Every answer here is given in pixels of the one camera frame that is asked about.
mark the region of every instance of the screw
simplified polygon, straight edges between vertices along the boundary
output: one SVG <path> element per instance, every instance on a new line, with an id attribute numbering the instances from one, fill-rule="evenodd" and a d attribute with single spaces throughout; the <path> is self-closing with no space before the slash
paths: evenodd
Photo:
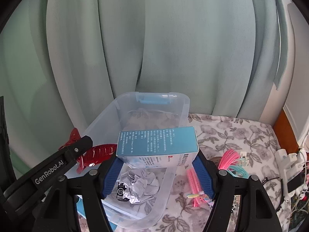
<path id="1" fill-rule="evenodd" d="M 226 175 L 228 174 L 228 172 L 225 171 L 225 170 L 223 170 L 223 169 L 221 169 L 221 170 L 219 170 L 219 174 L 220 174 L 221 176 L 226 176 Z"/>
<path id="2" fill-rule="evenodd" d="M 89 171 L 89 174 L 90 175 L 96 175 L 98 173 L 98 170 L 97 169 L 91 169 L 90 171 Z"/>
<path id="3" fill-rule="evenodd" d="M 64 176 L 64 175 L 60 175 L 60 176 L 58 177 L 58 181 L 64 181 L 64 179 L 65 179 L 65 176 Z"/>
<path id="4" fill-rule="evenodd" d="M 254 181 L 259 180 L 259 177 L 255 174 L 251 175 L 251 179 L 253 179 Z"/>

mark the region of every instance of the orange wooden edge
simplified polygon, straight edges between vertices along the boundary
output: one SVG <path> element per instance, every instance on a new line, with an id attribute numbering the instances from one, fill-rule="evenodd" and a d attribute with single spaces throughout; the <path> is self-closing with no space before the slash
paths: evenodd
<path id="1" fill-rule="evenodd" d="M 273 130 L 275 131 L 280 147 L 285 149 L 288 154 L 296 153 L 299 150 L 293 129 L 284 110 L 281 110 L 273 126 Z"/>

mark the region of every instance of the crumpled paper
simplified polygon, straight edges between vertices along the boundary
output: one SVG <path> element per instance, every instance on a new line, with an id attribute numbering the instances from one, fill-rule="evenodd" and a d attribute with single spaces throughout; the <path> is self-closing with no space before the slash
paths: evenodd
<path id="1" fill-rule="evenodd" d="M 128 198 L 132 204 L 145 202 L 159 190 L 159 182 L 155 174 L 145 169 L 125 172 L 117 182 L 124 183 L 127 189 L 123 193 L 123 198 Z"/>

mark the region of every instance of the transparent plastic storage box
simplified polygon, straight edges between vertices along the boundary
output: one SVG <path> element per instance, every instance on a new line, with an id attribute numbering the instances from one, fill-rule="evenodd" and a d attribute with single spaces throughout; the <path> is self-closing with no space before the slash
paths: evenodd
<path id="1" fill-rule="evenodd" d="M 128 92 L 118 96 L 92 122 L 82 136 L 91 137 L 93 145 L 118 142 L 119 132 L 161 129 L 186 126 L 190 100 L 181 93 Z M 76 173 L 77 165 L 67 176 L 78 177 L 99 165 L 87 167 L 81 174 Z M 131 170 L 126 164 L 121 173 Z M 176 167 L 147 169 L 154 172 L 159 181 L 159 191 L 153 199 L 141 203 L 118 201 L 117 184 L 106 199 L 102 200 L 109 221 L 127 229 L 146 229 L 162 217 L 176 173 Z"/>

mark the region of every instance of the blue box handle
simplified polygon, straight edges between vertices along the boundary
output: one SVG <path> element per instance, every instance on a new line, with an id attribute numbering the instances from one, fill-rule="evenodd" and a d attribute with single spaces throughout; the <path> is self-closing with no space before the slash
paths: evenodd
<path id="1" fill-rule="evenodd" d="M 136 101 L 141 104 L 170 104 L 170 97 L 161 97 L 161 95 L 154 94 L 136 94 Z"/>

